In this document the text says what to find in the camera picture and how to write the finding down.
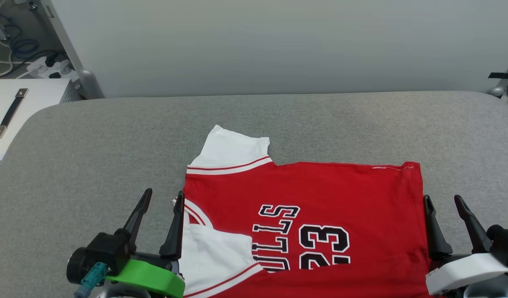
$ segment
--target basketball jersey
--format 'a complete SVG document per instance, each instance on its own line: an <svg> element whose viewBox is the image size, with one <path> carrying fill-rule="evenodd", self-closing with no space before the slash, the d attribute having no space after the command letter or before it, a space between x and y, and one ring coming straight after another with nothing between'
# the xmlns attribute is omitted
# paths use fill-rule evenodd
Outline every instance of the basketball jersey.
<svg viewBox="0 0 508 298"><path fill-rule="evenodd" d="M428 296L418 163L277 166L268 146L215 126L188 166L185 297Z"/></svg>

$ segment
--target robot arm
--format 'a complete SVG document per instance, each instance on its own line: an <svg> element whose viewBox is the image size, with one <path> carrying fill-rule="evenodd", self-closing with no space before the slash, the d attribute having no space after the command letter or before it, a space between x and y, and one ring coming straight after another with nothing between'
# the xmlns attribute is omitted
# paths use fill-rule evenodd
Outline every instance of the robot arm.
<svg viewBox="0 0 508 298"><path fill-rule="evenodd" d="M102 298L182 298L184 279L178 260L182 253L184 193L173 208L173 221L159 254L137 252L135 244L142 217L151 201L146 189L123 228L114 234L99 233L87 247L78 248L67 264L67 279L81 285L76 298L87 298L94 286L103 286Z"/></svg>
<svg viewBox="0 0 508 298"><path fill-rule="evenodd" d="M487 232L461 196L455 205L473 243L472 255L453 255L436 221L429 196L424 197L430 272L427 289L431 295L447 297L508 297L508 230L491 226Z"/></svg>

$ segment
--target red stripe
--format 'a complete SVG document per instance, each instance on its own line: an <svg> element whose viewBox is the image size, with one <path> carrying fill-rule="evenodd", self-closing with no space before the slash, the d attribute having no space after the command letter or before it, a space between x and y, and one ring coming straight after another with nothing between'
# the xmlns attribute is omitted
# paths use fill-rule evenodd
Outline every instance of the red stripe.
<svg viewBox="0 0 508 298"><path fill-rule="evenodd" d="M189 206L186 206L186 204L184 204L184 208L186 208L186 209L190 210L190 211L193 213L193 215L194 215L195 219L198 219L199 223L201 223L201 224L203 224L203 225L206 225L206 223L205 223L205 222L203 221L203 219L202 219L202 218L201 218L201 217L197 214L197 212L195 212L195 211L194 211L193 209L191 209Z"/></svg>
<svg viewBox="0 0 508 298"><path fill-rule="evenodd" d="M189 294L189 295L184 296L184 298L187 298L187 297L190 297L190 296L194 296L194 295L197 295L197 294L201 294L202 292L206 292L206 291L212 290L213 288L216 288L216 287L218 287L218 286L220 286L220 285L222 285L222 284L225 284L225 283L227 283L227 282L229 282L229 281L231 281L231 280L233 280L233 279L235 279L235 278L239 277L239 275L242 275L243 273L246 273L248 270L250 270L251 268L253 268L253 267L254 267L254 266L256 266L257 264L258 264L258 263L250 265L247 269L243 270L242 272L238 273L237 275L234 275L233 277L230 277L229 279L226 279L226 281L223 281L222 283L218 283L218 284L216 284L216 285L215 285L215 286L213 286L213 287L209 287L209 288L207 288L207 289L205 289L205 290L201 290L201 291L199 291L199 292L191 293L191 294Z"/></svg>
<svg viewBox="0 0 508 298"><path fill-rule="evenodd" d="M215 171L215 170L229 170L230 168L241 168L242 166L248 166L249 164L253 164L254 162L258 162L260 160L264 160L264 159L267 159L269 158L268 156L264 157L264 158L260 158L258 160L255 160L253 162L249 162L247 164L242 164L240 166L229 166L228 168L192 168L191 166L189 166L188 168L190 170L205 170L205 171Z"/></svg>

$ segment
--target white wall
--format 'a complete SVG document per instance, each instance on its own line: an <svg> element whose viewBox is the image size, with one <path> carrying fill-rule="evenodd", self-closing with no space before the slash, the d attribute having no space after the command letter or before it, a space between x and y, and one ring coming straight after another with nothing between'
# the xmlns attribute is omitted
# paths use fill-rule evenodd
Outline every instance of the white wall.
<svg viewBox="0 0 508 298"><path fill-rule="evenodd" d="M106 97L486 92L508 69L508 0L51 1Z"/></svg>

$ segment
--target gray fabric surface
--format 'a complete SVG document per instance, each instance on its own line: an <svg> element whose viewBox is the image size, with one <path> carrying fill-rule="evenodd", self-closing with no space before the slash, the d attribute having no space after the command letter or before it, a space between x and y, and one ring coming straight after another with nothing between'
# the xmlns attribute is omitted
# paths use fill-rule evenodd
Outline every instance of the gray fabric surface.
<svg viewBox="0 0 508 298"><path fill-rule="evenodd" d="M508 227L508 105L473 92L83 101L36 113L0 166L0 297L72 297L68 257L153 198L140 251L158 252L185 166L220 124L271 138L277 164L421 163L455 252L470 251L453 196Z"/></svg>

